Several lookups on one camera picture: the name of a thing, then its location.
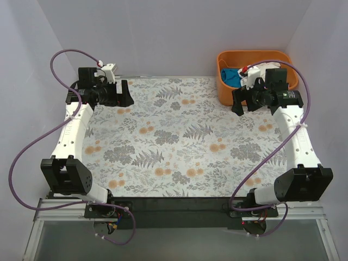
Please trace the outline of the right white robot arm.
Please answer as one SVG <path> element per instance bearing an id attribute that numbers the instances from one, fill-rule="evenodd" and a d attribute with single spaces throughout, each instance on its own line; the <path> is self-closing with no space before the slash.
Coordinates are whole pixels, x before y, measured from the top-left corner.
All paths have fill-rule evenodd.
<path id="1" fill-rule="evenodd" d="M 274 184 L 249 192 L 247 212 L 258 216 L 266 205 L 288 201 L 318 201 L 333 179 L 332 169 L 323 167 L 316 156 L 307 132 L 305 119 L 308 108 L 303 106 L 301 94 L 289 90 L 287 70 L 267 69 L 265 78 L 258 77 L 251 88 L 243 86 L 232 92 L 232 112 L 244 113 L 246 102 L 250 112 L 262 107 L 271 111 L 282 134 L 281 147 L 285 150 L 287 170 Z"/>

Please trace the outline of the white t shirt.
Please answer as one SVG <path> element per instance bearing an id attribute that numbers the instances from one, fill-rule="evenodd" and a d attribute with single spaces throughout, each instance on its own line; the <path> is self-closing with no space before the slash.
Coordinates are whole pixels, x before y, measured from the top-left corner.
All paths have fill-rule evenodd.
<path id="1" fill-rule="evenodd" d="M 275 62 L 270 62 L 270 63 L 261 63 L 258 64 L 257 67 L 260 70 L 260 77 L 262 77 L 263 80 L 265 80 L 265 74 L 267 69 L 278 69 L 281 67 L 280 63 L 275 63 Z M 240 77 L 240 85 L 243 87 L 244 85 L 247 84 L 247 73 L 242 75 L 242 70 L 243 68 L 240 68 L 238 70 L 238 75 Z"/>

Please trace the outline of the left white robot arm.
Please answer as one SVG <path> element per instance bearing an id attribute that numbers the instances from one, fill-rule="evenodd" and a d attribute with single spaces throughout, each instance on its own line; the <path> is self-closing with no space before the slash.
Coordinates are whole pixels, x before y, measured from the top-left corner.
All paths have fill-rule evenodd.
<path id="1" fill-rule="evenodd" d="M 65 101 L 68 123 L 61 129 L 51 157 L 43 159 L 40 165 L 53 193 L 98 202 L 97 211 L 105 218 L 115 213 L 116 205 L 108 199 L 108 190 L 92 180 L 91 171 L 82 161 L 82 147 L 95 106 L 129 107 L 134 104 L 128 82 L 122 80 L 121 87 L 117 87 L 116 69 L 116 64 L 106 64 L 100 69 L 78 69 L 78 80 L 71 85 Z"/>

